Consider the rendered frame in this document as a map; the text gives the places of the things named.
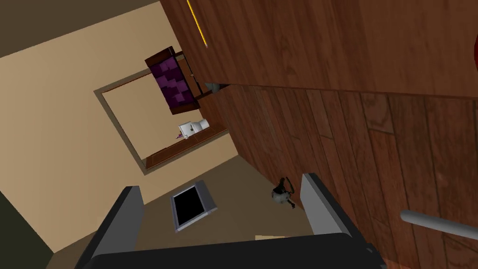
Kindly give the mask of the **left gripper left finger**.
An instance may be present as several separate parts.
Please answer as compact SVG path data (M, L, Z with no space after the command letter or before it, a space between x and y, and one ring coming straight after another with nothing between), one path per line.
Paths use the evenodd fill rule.
M84 269L93 257L134 251L144 203L139 186L127 186L116 199L74 269Z

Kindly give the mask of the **grey metal bar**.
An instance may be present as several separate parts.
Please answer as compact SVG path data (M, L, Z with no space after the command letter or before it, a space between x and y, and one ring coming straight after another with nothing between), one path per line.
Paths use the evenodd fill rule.
M410 210L401 211L400 217L403 221L410 224L478 241L478 228L476 227Z

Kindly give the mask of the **brown wooden table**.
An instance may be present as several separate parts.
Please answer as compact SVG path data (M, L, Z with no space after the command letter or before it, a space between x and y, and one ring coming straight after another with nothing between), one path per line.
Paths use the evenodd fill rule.
M160 0L204 82L478 98L478 0Z

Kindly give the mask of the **yellow pencil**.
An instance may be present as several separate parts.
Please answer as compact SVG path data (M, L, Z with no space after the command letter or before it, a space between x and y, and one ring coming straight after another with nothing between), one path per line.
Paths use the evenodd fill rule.
M191 13L191 15L192 15L192 17L193 17L193 19L194 19L194 22L195 22L196 27L197 27L197 29L198 29L198 31L199 31L199 34L200 34L200 36L201 36L201 38L202 38L202 41L203 41L203 43L204 43L204 45L205 45L205 48L207 49L209 46L208 46L208 43L207 43L207 41L206 41L206 38L205 38L205 36L204 36L204 34L203 34L202 30L201 30L201 27L200 27L200 25L199 25L199 22L198 22L198 20L197 20L196 15L195 15L195 12L194 12L194 9L193 9L193 7L192 7L192 4L191 4L190 0L186 0L186 1L187 1L187 4L188 4L188 7L190 8L190 13Z

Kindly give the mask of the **purple cushioned wooden chair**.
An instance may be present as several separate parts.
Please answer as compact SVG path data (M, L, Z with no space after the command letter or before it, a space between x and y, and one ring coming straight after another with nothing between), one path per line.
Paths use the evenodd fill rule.
M200 104L184 75L172 46L145 59L173 115L200 109Z

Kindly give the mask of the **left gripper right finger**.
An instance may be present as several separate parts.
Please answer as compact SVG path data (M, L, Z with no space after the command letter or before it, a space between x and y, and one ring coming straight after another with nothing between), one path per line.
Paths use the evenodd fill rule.
M359 237L352 219L315 173L304 173L300 199L314 234L345 233Z

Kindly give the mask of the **grey black kettle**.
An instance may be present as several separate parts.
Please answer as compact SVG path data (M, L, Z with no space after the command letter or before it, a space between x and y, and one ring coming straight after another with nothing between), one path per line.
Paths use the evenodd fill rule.
M285 187L285 181L290 186L290 189L287 190ZM271 197L272 199L279 204L288 203L291 205L292 209L295 209L295 203L291 200L291 195L295 193L294 187L288 177L282 177L279 181L279 184L272 190Z

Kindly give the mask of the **grey framed black window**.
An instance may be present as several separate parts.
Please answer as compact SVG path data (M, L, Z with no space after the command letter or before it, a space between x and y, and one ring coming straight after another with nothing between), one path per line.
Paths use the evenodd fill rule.
M179 232L217 210L203 180L170 197L175 232Z

